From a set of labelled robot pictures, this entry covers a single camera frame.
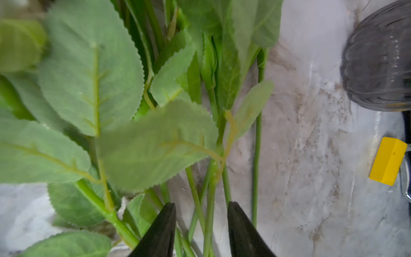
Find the white rose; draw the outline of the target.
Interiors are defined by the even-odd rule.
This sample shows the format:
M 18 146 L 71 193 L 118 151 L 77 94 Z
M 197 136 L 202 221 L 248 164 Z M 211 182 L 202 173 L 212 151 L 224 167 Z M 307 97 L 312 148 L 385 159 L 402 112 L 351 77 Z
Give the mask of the white rose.
M 136 113 L 144 83 L 141 57 L 111 1 L 55 1 L 45 26 L 50 47 L 39 66 L 41 91 L 63 120 L 90 137 L 104 191 L 98 208 L 134 248 L 138 240 L 115 210 L 100 137 Z

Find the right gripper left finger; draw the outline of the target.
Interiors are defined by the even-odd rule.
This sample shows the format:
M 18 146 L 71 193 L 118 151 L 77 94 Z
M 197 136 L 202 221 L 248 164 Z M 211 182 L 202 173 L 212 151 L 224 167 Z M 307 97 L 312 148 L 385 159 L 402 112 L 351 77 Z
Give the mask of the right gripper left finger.
M 177 211 L 174 203 L 166 203 L 141 242 L 129 257 L 172 257 Z

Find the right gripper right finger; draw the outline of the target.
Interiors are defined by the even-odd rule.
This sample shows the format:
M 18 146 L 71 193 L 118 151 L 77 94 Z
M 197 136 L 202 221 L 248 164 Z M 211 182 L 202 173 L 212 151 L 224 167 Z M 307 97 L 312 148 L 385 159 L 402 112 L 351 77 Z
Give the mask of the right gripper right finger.
M 235 201 L 228 204 L 228 225 L 232 257 L 276 256 Z

